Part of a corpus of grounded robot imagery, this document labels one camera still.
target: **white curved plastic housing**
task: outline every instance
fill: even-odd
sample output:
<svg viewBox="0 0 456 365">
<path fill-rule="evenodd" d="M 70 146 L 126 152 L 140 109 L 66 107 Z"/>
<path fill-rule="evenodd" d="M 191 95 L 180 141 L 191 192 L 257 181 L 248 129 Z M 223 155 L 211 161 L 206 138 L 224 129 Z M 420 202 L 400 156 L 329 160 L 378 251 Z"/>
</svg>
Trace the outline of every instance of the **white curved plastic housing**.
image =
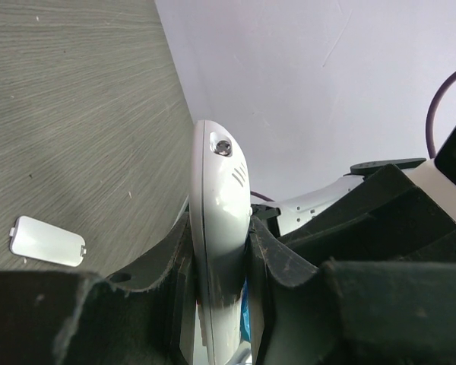
<svg viewBox="0 0 456 365">
<path fill-rule="evenodd" d="M 228 141 L 227 156 L 215 153 Z M 204 314 L 207 357 L 224 365 L 240 344 L 243 253 L 250 215 L 250 185 L 245 156 L 221 125 L 201 120 L 192 148 L 189 215 Z"/>
</svg>

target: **white background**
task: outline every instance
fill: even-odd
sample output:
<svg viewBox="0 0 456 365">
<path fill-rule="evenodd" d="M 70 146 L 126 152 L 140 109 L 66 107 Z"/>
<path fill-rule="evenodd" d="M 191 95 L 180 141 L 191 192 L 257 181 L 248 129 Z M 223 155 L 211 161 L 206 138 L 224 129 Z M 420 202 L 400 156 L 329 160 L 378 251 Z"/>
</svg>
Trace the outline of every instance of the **white background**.
<svg viewBox="0 0 456 365">
<path fill-rule="evenodd" d="M 365 160 L 426 157 L 456 69 L 456 0 L 157 0 L 193 119 L 242 145 L 252 189 L 310 192 Z M 456 85 L 438 146 L 456 124 Z"/>
</svg>

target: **blue object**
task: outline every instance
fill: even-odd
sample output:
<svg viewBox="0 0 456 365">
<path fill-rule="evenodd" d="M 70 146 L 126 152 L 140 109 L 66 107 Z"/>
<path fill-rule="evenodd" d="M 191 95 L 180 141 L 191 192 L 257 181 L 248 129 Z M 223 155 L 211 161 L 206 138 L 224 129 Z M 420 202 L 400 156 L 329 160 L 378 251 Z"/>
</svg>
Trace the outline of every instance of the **blue object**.
<svg viewBox="0 0 456 365">
<path fill-rule="evenodd" d="M 240 319 L 242 339 L 250 342 L 250 312 L 249 312 L 249 288 L 246 280 L 242 292 L 242 318 Z"/>
</svg>

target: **small white plastic piece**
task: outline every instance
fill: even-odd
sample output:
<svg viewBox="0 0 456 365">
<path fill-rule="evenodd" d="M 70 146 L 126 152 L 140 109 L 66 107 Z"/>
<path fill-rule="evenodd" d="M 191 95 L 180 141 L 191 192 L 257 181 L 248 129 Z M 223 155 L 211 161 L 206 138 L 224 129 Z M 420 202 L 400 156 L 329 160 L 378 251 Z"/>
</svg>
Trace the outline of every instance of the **small white plastic piece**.
<svg viewBox="0 0 456 365">
<path fill-rule="evenodd" d="M 81 264 L 86 255 L 83 237 L 31 217 L 19 217 L 10 236 L 10 250 L 15 255 L 72 267 Z"/>
<path fill-rule="evenodd" d="M 209 120 L 195 125 L 189 215 L 207 357 L 210 365 L 224 365 L 240 345 L 250 184 L 241 147 Z"/>
</svg>

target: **purple cable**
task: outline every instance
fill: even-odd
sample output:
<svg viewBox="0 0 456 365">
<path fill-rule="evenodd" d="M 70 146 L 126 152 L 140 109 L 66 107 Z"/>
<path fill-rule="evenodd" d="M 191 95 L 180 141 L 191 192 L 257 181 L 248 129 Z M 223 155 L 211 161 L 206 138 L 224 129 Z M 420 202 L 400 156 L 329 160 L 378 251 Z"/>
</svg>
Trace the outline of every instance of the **purple cable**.
<svg viewBox="0 0 456 365">
<path fill-rule="evenodd" d="M 250 192 L 251 195 L 261 199 L 261 200 L 265 200 L 266 202 L 273 202 L 274 200 L 268 198 L 267 196 L 265 195 L 262 195 L 260 194 L 259 192 Z"/>
<path fill-rule="evenodd" d="M 429 157 L 434 158 L 436 155 L 435 144 L 434 144 L 434 118 L 435 112 L 438 109 L 439 103 L 441 102 L 442 97 L 448 91 L 451 85 L 456 82 L 456 72 L 449 76 L 446 81 L 439 87 L 434 97 L 432 98 L 431 105 L 429 105 L 429 110 L 427 111 L 426 117 L 426 145 L 427 151 L 429 152 Z"/>
</svg>

